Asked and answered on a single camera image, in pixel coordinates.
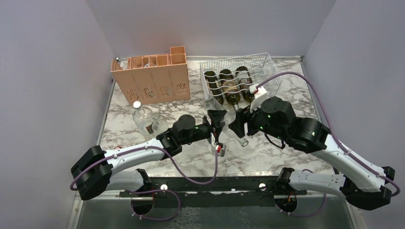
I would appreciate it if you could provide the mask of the green wine bottle silver neck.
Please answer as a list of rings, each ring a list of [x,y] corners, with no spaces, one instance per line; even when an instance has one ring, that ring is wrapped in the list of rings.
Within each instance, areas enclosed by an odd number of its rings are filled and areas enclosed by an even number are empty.
[[[227,102],[237,111],[239,109],[240,94],[232,72],[229,69],[223,69],[219,73],[219,78]]]

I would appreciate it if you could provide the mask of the green Primitivo wine bottle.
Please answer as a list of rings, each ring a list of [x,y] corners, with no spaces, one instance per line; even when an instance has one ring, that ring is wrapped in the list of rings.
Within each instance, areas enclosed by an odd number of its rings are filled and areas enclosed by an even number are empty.
[[[249,87],[253,84],[249,70],[245,66],[240,66],[236,69],[235,75],[238,80],[238,84],[241,93],[245,101],[251,103],[254,100],[254,96],[249,92]]]

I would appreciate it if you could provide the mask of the small clear glass bottle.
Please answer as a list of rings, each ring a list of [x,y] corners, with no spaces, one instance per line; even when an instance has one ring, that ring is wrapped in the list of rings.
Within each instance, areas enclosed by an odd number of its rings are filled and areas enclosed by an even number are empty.
[[[162,132],[165,132],[169,126],[165,120],[162,119],[162,116],[159,113],[153,113],[152,114],[152,130],[156,134],[160,134]]]

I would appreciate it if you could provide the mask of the clear bottle silver cap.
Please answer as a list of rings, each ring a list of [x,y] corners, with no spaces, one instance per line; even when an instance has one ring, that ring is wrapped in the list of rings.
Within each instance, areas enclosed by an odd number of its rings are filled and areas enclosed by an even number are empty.
[[[140,101],[135,101],[133,103],[133,107],[135,108],[133,113],[133,121],[139,131],[145,136],[156,135],[156,133],[154,133],[152,130],[152,114],[154,112],[149,108],[144,107]]]

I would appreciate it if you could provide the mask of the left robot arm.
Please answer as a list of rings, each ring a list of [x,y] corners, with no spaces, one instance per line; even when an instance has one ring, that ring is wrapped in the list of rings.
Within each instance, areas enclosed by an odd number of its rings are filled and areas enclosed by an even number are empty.
[[[209,142],[218,164],[226,149],[219,141],[226,113],[226,110],[208,110],[199,125],[193,116],[184,114],[154,139],[127,148],[102,150],[99,145],[93,146],[72,166],[73,181],[69,188],[78,191],[82,200],[93,199],[107,190],[131,190],[144,196],[150,190],[146,173],[138,169],[123,174],[124,170],[147,162],[173,160],[183,145],[201,140]]]

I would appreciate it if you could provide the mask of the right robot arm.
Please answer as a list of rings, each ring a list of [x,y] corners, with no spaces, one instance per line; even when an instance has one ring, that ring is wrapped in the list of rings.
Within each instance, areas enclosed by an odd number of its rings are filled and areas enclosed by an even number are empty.
[[[314,174],[283,168],[275,182],[281,194],[311,190],[344,197],[351,205],[374,210],[391,201],[392,191],[386,187],[394,178],[391,167],[379,167],[339,145],[331,131],[313,118],[297,117],[291,103],[274,96],[259,108],[239,109],[229,128],[238,136],[258,132],[280,139],[282,144],[324,160],[339,173]]]

